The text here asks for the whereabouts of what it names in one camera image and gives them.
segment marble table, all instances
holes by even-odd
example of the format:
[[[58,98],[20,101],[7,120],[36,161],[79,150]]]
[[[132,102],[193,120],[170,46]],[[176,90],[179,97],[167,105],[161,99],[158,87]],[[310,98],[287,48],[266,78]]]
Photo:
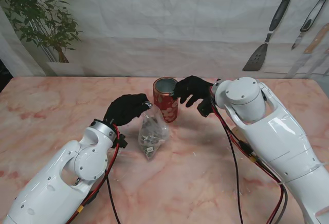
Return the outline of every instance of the marble table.
[[[13,79],[0,94],[0,220],[24,185],[55,152],[80,140],[94,118],[122,94],[145,92],[152,100],[155,78]],[[319,159],[329,159],[329,100],[312,80],[265,82],[303,126]],[[129,145],[110,174],[122,224],[240,223],[235,170],[229,143],[214,115],[203,118],[195,104],[179,106],[170,140],[147,161],[137,144],[140,119],[120,130]],[[225,112],[221,111],[232,126]],[[279,188],[236,150],[245,224],[265,223]],[[107,188],[73,223],[116,223]],[[282,224],[300,224],[301,211],[289,196]]]

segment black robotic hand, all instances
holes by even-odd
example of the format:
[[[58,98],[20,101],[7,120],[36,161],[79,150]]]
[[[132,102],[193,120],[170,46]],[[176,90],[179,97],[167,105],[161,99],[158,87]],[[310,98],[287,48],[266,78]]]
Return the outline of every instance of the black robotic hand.
[[[192,95],[189,101],[186,103],[186,107],[190,107],[198,99],[205,99],[209,96],[209,88],[212,86],[211,83],[196,77],[189,76],[179,81],[174,89],[173,98],[177,99],[180,97],[180,103],[183,104],[186,99]]]
[[[148,101],[145,94],[120,96],[108,107],[104,116],[104,122],[117,126],[126,125],[149,109],[149,106],[145,104]]]

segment wire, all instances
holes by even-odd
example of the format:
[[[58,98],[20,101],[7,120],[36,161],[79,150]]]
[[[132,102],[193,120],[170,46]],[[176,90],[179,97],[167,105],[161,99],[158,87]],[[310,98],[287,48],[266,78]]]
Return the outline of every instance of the wire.
[[[119,132],[119,129],[116,125],[113,125],[115,130],[117,131],[117,139],[119,140],[120,138],[120,132]],[[121,224],[120,220],[119,220],[119,217],[118,217],[118,214],[117,214],[117,210],[115,209],[115,206],[114,206],[114,201],[113,201],[113,196],[112,196],[112,192],[111,192],[111,187],[109,185],[109,179],[108,179],[108,176],[106,176],[106,183],[107,183],[107,188],[108,188],[108,194],[109,194],[109,199],[111,200],[111,205],[112,205],[112,209],[113,209],[113,212],[114,212],[114,215],[115,215],[115,218],[117,220],[117,223],[118,224]]]
[[[115,125],[113,125],[113,126],[114,126],[114,128],[116,129],[116,132],[117,132],[117,139],[119,139],[119,137],[120,137],[119,129],[118,129],[117,126],[115,126]],[[111,161],[110,161],[110,163],[108,165],[107,170],[105,170],[105,174],[104,174],[104,177],[103,177],[102,181],[96,186],[96,188],[90,194],[87,195],[87,197],[82,201],[82,203],[80,204],[80,206],[85,207],[87,204],[89,204],[89,201],[91,200],[91,198],[95,197],[95,194],[97,194],[99,192],[99,189],[102,187],[102,185],[104,184],[105,180],[108,177],[108,174],[111,171],[111,168],[112,168],[112,166],[114,164],[114,161],[117,158],[118,152],[119,152],[119,143],[117,143],[117,145],[116,145],[116,148],[115,148],[113,157],[112,157],[112,159],[111,159]],[[76,216],[79,213],[80,212],[78,210],[76,210],[74,212],[74,214],[71,216],[71,218],[66,222],[66,224],[71,223],[76,218]]]
[[[277,219],[277,221],[274,223],[274,224],[278,224],[287,208],[287,204],[288,204],[288,193],[287,193],[287,190],[286,190],[286,187],[283,187],[283,192],[284,192],[284,203],[283,203],[283,207],[282,207],[282,210],[279,214],[279,217]]]
[[[225,133],[226,133],[226,136],[227,136],[227,138],[228,138],[228,141],[229,141],[229,143],[230,143],[230,147],[231,147],[231,150],[232,150],[232,155],[233,155],[233,160],[234,160],[234,165],[235,165],[235,173],[236,173],[236,191],[237,191],[237,207],[238,207],[238,209],[239,209],[239,216],[240,216],[240,222],[241,222],[241,224],[243,224],[243,218],[242,218],[242,213],[241,213],[241,203],[240,203],[240,186],[239,186],[239,168],[238,168],[238,166],[237,166],[237,161],[236,161],[236,157],[235,157],[235,152],[234,152],[234,148],[233,148],[233,144],[232,144],[232,141],[231,141],[231,138],[232,138],[232,136],[231,135],[229,135],[228,133],[228,130],[226,129],[226,126],[223,124],[223,122],[224,122],[224,120],[223,120],[223,118],[219,115],[217,115],[216,114],[216,116],[220,119],[220,121],[221,121],[221,123],[222,123],[222,125],[223,125],[223,127],[224,127],[224,131],[225,131]]]
[[[117,214],[117,211],[115,209],[115,206],[114,206],[114,202],[113,202],[113,197],[112,197],[112,192],[111,192],[111,187],[109,185],[109,179],[108,177],[106,177],[106,183],[107,183],[107,188],[108,188],[108,194],[109,194],[109,198],[111,200],[111,204],[112,204],[112,208],[113,208],[113,212],[114,212],[114,215],[115,215],[115,218],[117,220],[117,223],[118,224],[121,224],[120,220],[119,220],[119,217],[118,217],[118,214]]]
[[[247,153],[246,151],[243,150],[243,148],[241,147],[241,144],[243,144],[244,142],[241,141],[233,132],[232,130],[228,127],[228,125],[226,124],[226,122],[224,121],[223,117],[221,116],[221,114],[218,112],[217,108],[215,107],[215,104],[213,103],[213,101],[211,102],[212,104],[212,110],[215,113],[215,115],[218,117],[218,119],[221,121],[222,126],[225,130],[226,135],[228,136],[229,142],[230,144],[232,144],[232,142],[238,147],[238,149],[242,152],[242,154],[244,154],[246,157],[253,158],[253,161],[260,169],[262,169],[268,176],[270,176],[273,180],[275,180],[278,184],[280,184],[280,180],[279,178],[258,158],[255,156],[252,156],[251,153]],[[280,215],[278,217],[278,219],[276,220],[275,224],[279,223],[279,221],[281,220],[285,210],[286,210],[286,206],[287,206],[287,202],[288,202],[288,197],[287,197],[287,190],[285,188],[284,185],[280,184],[280,190],[281,190],[281,194],[280,194],[280,198],[279,201],[275,207],[275,209],[273,210],[273,212],[271,213],[268,221],[266,224],[271,224],[275,215],[277,214],[279,207],[282,203],[283,197],[284,197],[284,204],[283,204],[283,208],[280,212]],[[241,210],[240,210],[240,198],[238,198],[238,206],[239,206],[239,214],[240,214],[240,218],[241,216]]]

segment clear plastic bag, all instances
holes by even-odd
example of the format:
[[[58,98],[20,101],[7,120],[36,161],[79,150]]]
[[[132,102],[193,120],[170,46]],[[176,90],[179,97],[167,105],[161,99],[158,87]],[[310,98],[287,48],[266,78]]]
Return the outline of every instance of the clear plastic bag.
[[[139,130],[138,143],[146,158],[150,160],[160,145],[169,138],[169,128],[160,109],[153,105],[143,113],[143,124]]]

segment red can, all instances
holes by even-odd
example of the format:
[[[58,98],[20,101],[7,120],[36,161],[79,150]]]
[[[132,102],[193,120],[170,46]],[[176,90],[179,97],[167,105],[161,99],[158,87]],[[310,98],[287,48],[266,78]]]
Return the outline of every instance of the red can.
[[[173,100],[170,95],[176,83],[173,78],[160,78],[153,83],[154,104],[160,108],[166,123],[173,122],[178,115],[178,99]]]

